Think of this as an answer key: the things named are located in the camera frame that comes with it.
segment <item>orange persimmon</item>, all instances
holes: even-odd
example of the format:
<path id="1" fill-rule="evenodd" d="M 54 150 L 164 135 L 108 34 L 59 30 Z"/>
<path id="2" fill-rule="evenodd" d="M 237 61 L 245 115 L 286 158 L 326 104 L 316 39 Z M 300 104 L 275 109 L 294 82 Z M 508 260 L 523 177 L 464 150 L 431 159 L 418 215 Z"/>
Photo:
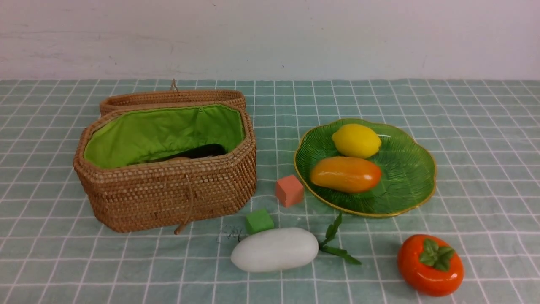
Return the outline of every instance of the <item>orange persimmon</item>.
<path id="1" fill-rule="evenodd" d="M 445 241 L 426 234 L 405 240 L 397 254 L 401 276 L 418 292 L 447 296 L 463 281 L 463 263 Z"/>

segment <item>mango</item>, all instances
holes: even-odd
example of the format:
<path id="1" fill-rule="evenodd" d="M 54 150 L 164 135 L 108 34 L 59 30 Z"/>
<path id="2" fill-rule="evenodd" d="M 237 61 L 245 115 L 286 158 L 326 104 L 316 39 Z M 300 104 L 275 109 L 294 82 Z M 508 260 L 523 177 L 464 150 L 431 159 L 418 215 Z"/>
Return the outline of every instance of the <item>mango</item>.
<path id="1" fill-rule="evenodd" d="M 373 162 L 334 156 L 320 160 L 311 170 L 309 179 L 319 187 L 357 194 L 373 189 L 381 176 L 381 168 Z"/>

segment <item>yellow lemon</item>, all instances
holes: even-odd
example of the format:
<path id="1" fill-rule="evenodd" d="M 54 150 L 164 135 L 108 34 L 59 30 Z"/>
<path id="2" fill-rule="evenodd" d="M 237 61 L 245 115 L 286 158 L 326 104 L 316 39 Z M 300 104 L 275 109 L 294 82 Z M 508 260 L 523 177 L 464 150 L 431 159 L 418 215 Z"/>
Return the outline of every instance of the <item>yellow lemon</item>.
<path id="1" fill-rule="evenodd" d="M 381 139 L 365 125 L 344 124 L 332 135 L 332 141 L 344 156 L 369 158 L 381 148 Z"/>

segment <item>green plate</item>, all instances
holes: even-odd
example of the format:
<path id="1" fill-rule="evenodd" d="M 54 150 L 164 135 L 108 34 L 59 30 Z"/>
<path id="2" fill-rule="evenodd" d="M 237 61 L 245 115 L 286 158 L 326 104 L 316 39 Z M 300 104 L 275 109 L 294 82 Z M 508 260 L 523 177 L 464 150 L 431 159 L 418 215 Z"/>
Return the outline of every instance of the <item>green plate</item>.
<path id="1" fill-rule="evenodd" d="M 321 159 L 341 155 L 332 134 L 348 123 L 370 127 L 382 141 L 379 152 L 368 159 L 381 168 L 381 181 L 372 190 L 354 195 L 319 187 L 309 180 L 311 169 Z M 366 217 L 400 215 L 427 202 L 436 189 L 437 165 L 426 149 L 397 127 L 356 118 L 337 120 L 308 131 L 294 154 L 294 168 L 307 190 L 319 200 L 343 212 Z"/>

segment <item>basket handle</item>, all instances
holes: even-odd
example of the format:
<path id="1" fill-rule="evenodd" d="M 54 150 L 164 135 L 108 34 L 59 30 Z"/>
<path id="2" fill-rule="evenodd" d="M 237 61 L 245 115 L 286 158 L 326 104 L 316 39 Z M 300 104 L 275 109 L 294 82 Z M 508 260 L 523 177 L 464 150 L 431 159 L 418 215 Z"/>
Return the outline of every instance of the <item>basket handle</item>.
<path id="1" fill-rule="evenodd" d="M 180 90 L 176 86 L 176 79 L 174 79 L 174 78 L 172 79 L 171 88 L 169 89 L 169 91 L 175 91 L 175 92 L 178 93 L 178 96 L 180 96 Z"/>
<path id="2" fill-rule="evenodd" d="M 186 174 L 186 179 L 187 179 L 187 190 L 189 191 L 189 196 L 190 196 L 190 211 L 187 213 L 187 216 L 186 218 L 184 219 L 184 222 L 182 224 L 180 224 L 175 230 L 174 230 L 174 234 L 175 235 L 178 235 L 180 234 L 180 232 L 182 230 L 184 230 L 184 228 L 186 228 L 187 224 L 190 223 L 190 217 L 191 217 L 191 212 L 193 211 L 193 204 L 194 204 L 194 199 L 193 199 L 193 190 L 191 188 L 191 183 L 190 183 L 190 177 Z"/>

